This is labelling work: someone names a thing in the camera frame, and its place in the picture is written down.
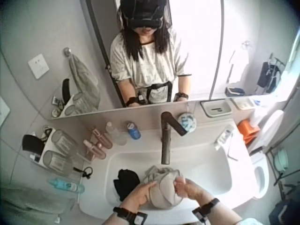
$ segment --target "orange container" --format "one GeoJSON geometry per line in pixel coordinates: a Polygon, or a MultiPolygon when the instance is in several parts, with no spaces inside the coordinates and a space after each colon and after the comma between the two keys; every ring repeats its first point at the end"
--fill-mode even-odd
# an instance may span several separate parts
{"type": "Polygon", "coordinates": [[[239,132],[244,136],[245,144],[250,143],[260,131],[259,127],[251,127],[249,120],[243,120],[238,125],[239,132]]]}

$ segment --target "teal bottle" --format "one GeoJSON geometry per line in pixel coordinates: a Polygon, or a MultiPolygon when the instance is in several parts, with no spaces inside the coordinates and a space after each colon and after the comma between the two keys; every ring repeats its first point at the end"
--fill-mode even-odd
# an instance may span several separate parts
{"type": "Polygon", "coordinates": [[[70,191],[82,194],[84,192],[84,186],[82,184],[75,184],[73,182],[65,181],[59,178],[50,179],[48,183],[53,185],[56,189],[70,191]]]}

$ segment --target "blue can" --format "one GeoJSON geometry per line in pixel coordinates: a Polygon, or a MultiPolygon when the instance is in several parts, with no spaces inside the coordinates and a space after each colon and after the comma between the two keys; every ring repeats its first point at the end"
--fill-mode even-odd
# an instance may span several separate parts
{"type": "Polygon", "coordinates": [[[127,124],[127,130],[128,133],[130,134],[130,136],[134,139],[134,140],[138,140],[141,138],[141,133],[139,132],[137,126],[130,122],[127,124]]]}

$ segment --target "hand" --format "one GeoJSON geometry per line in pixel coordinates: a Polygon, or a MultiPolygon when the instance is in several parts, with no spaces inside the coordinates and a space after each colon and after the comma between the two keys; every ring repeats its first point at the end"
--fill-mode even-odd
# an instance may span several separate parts
{"type": "Polygon", "coordinates": [[[187,102],[188,99],[185,98],[185,97],[180,97],[177,101],[178,101],[178,102],[187,102]]]}
{"type": "Polygon", "coordinates": [[[176,177],[174,181],[175,192],[182,198],[189,198],[192,200],[197,200],[201,197],[204,189],[195,184],[189,179],[184,179],[183,177],[176,177]]]}
{"type": "Polygon", "coordinates": [[[120,208],[137,213],[141,205],[148,201],[149,189],[156,185],[156,181],[149,184],[139,184],[122,202],[120,208]]]}
{"type": "Polygon", "coordinates": [[[129,107],[138,107],[138,106],[141,106],[141,105],[136,102],[129,105],[129,107]]]}

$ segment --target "wall outlet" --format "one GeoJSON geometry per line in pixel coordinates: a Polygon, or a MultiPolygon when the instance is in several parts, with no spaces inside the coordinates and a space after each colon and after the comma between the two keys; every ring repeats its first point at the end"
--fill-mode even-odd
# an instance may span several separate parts
{"type": "Polygon", "coordinates": [[[9,112],[10,112],[10,109],[9,109],[8,105],[5,103],[5,101],[0,96],[0,127],[1,127],[2,123],[4,122],[4,120],[6,119],[6,117],[8,116],[9,112]]]}
{"type": "Polygon", "coordinates": [[[30,60],[28,65],[37,79],[39,79],[49,70],[49,67],[42,54],[39,54],[37,57],[34,57],[32,60],[30,60]]]}

